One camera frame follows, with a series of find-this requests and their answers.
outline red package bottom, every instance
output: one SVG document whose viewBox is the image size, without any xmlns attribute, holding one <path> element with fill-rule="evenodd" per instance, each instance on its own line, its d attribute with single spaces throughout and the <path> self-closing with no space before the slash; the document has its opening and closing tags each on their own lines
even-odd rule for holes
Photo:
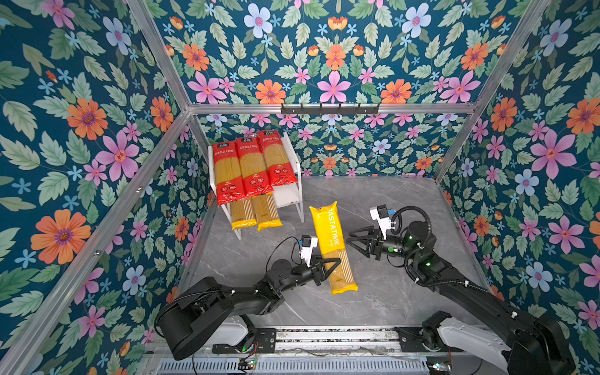
<svg viewBox="0 0 600 375">
<path fill-rule="evenodd" d="M 275 164 L 269 167 L 269 179 L 271 180 L 272 186 L 281 186 L 298 183 L 298 180 L 296 179 L 296 175 L 294 175 L 294 171 L 292 170 L 292 165 L 290 163 Z"/>
<path fill-rule="evenodd" d="M 244 189 L 246 190 L 246 198 L 259 196 L 273 191 L 269 184 L 267 172 L 255 173 L 244 178 Z"/>
<path fill-rule="evenodd" d="M 225 181 L 217 185 L 217 204 L 224 205 L 236 200 L 244 199 L 244 189 L 242 188 L 242 177 L 231 181 Z"/>
</svg>

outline flower center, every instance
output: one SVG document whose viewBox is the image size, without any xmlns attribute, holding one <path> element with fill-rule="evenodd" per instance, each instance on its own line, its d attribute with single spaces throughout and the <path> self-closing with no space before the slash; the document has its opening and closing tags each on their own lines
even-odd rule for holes
<svg viewBox="0 0 600 375">
<path fill-rule="evenodd" d="M 588 122 L 590 121 L 590 119 L 592 118 L 592 112 L 591 111 L 585 111 L 581 114 L 581 121 L 582 122 Z"/>
<path fill-rule="evenodd" d="M 86 112 L 83 116 L 81 116 L 81 122 L 85 126 L 90 126 L 96 122 L 96 115 L 93 112 Z"/>
<path fill-rule="evenodd" d="M 117 163 L 123 163 L 125 161 L 125 159 L 127 159 L 127 155 L 125 155 L 125 151 L 119 150 L 119 152 L 117 152 L 115 154 L 115 160 Z"/>
<path fill-rule="evenodd" d="M 61 229 L 57 234 L 54 235 L 54 240 L 59 245 L 66 245 L 70 242 L 73 232 L 70 229 Z"/>
</svg>

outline robotic arm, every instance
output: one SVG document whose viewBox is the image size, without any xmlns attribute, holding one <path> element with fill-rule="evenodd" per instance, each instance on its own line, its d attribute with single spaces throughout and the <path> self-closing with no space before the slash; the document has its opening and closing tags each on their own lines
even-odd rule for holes
<svg viewBox="0 0 600 375">
<path fill-rule="evenodd" d="M 419 212 L 425 221 L 413 221 L 400 230 L 400 215 L 410 210 Z M 372 208 L 371 215 L 387 223 L 385 205 Z M 390 230 L 392 235 L 373 226 L 361 228 L 350 232 L 346 242 L 367 258 L 380 260 L 383 254 L 403 258 L 399 267 L 417 285 L 458 303 L 495 333 L 465 325 L 439 311 L 423 323 L 422 336 L 428 348 L 440 348 L 442 343 L 457 347 L 510 375 L 570 375 L 575 370 L 567 341 L 555 320 L 545 315 L 536 318 L 497 299 L 433 251 L 437 239 L 422 209 L 408 206 L 399 210 L 392 216 Z"/>
<path fill-rule="evenodd" d="M 156 318 L 173 358 L 179 361 L 198 351 L 228 317 L 241 315 L 246 321 L 246 314 L 271 313 L 285 301 L 285 290 L 311 280 L 321 285 L 341 260 L 313 255 L 310 266 L 307 263 L 292 267 L 285 259 L 277 260 L 262 280 L 251 287 L 221 285 L 214 277 L 200 280 L 166 305 Z M 330 263 L 333 265 L 327 270 L 325 265 Z M 246 337 L 241 346 L 249 347 L 253 341 L 254 337 Z"/>
</svg>

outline pasta package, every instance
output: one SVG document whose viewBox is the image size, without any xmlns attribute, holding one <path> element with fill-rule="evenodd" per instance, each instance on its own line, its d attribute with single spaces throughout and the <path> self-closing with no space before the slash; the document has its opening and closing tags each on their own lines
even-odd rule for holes
<svg viewBox="0 0 600 375">
<path fill-rule="evenodd" d="M 244 179 L 246 197 L 255 197 L 273 191 L 266 171 L 265 159 L 255 137 L 235 140 L 239 155 L 239 166 Z"/>
<path fill-rule="evenodd" d="M 280 227 L 283 224 L 279 219 L 277 205 L 273 193 L 263 194 L 252 198 L 252 206 L 258 222 L 258 231 L 263 229 Z"/>
<path fill-rule="evenodd" d="M 298 180 L 294 175 L 286 150 L 283 148 L 279 132 L 277 130 L 262 130 L 258 132 L 258 136 L 271 185 L 297 184 Z"/>
<path fill-rule="evenodd" d="M 247 228 L 256 225 L 256 216 L 250 199 L 231 202 L 231 229 Z"/>
<path fill-rule="evenodd" d="M 337 213 L 337 202 L 330 206 L 321 208 L 311 207 L 313 214 L 314 230 L 319 239 L 321 255 L 325 259 L 340 258 L 341 264 L 336 268 L 329 282 L 331 283 L 331 294 L 341 294 L 348 290 L 358 290 L 358 286 L 352 277 L 352 270 L 346 254 L 346 245 L 341 231 L 340 218 Z"/>
<path fill-rule="evenodd" d="M 224 205 L 246 196 L 235 142 L 221 142 L 212 146 L 215 164 L 217 204 Z"/>
</svg>

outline red pasta package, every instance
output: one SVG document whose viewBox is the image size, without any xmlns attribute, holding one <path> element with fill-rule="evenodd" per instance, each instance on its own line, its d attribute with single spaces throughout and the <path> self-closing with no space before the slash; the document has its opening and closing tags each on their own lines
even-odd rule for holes
<svg viewBox="0 0 600 375">
<path fill-rule="evenodd" d="M 238 138 L 235 140 L 238 148 L 239 166 L 244 179 L 246 197 L 254 197 L 273 191 L 266 171 L 265 159 L 255 137 Z"/>
<path fill-rule="evenodd" d="M 297 184 L 298 180 L 290 160 L 287 158 L 286 150 L 279 137 L 277 130 L 262 130 L 258 132 L 260 147 L 265 157 L 272 186 Z"/>
<path fill-rule="evenodd" d="M 224 205 L 244 199 L 246 192 L 235 142 L 214 144 L 212 154 L 215 166 L 215 184 L 217 185 L 217 204 Z"/>
</svg>

